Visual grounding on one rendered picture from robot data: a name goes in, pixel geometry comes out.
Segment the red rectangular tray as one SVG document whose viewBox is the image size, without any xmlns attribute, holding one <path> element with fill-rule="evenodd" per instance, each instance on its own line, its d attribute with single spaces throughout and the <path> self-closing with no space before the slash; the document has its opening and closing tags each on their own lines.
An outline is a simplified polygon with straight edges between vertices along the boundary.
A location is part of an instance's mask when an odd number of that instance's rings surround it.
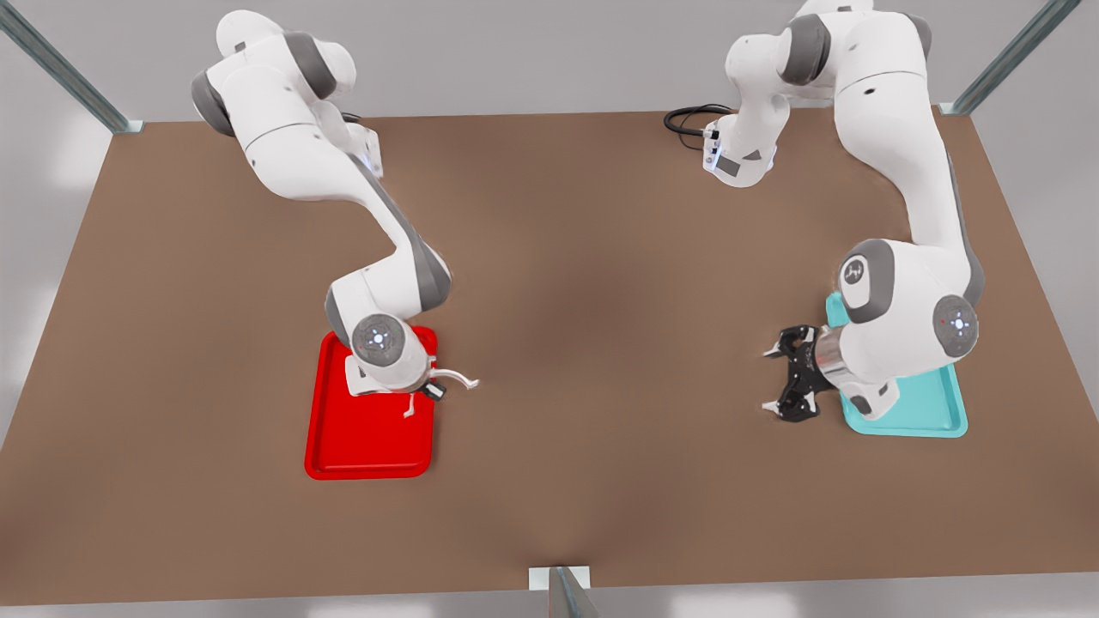
<svg viewBox="0 0 1099 618">
<path fill-rule="evenodd" d="M 417 477 L 431 463 L 435 402 L 423 395 L 403 418 L 408 394 L 353 397 L 344 363 L 349 349 L 330 332 L 319 345 L 306 473 L 314 481 L 390 481 Z"/>
</svg>

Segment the teal rectangular tray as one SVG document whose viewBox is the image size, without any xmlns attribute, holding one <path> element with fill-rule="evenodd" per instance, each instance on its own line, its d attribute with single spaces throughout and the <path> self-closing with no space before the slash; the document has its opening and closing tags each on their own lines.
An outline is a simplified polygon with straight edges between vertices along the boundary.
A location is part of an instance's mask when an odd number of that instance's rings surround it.
<svg viewBox="0 0 1099 618">
<path fill-rule="evenodd" d="M 841 293 L 825 302 L 844 374 L 841 409 L 856 432 L 884 437 L 957 438 L 967 417 L 954 369 L 976 344 L 978 321 L 958 294 L 903 298 L 872 322 L 852 321 Z"/>
</svg>

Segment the silver frame post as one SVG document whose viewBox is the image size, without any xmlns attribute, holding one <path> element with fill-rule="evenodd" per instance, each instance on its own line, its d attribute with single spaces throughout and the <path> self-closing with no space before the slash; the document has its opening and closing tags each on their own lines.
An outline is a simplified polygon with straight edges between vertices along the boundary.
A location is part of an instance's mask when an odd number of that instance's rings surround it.
<svg viewBox="0 0 1099 618">
<path fill-rule="evenodd" d="M 589 566 L 535 566 L 528 570 L 529 591 L 545 591 L 547 618 L 601 618 L 588 591 Z"/>
<path fill-rule="evenodd" d="M 0 32 L 115 136 L 132 136 L 142 132 L 144 122 L 127 118 L 107 100 L 106 95 L 76 70 L 73 63 L 38 32 L 38 27 L 33 27 L 27 16 L 16 10 L 10 0 L 0 0 Z"/>
<path fill-rule="evenodd" d="M 939 103 L 939 113 L 970 115 L 1080 4 L 1083 0 L 1047 0 L 962 93 Z"/>
</svg>

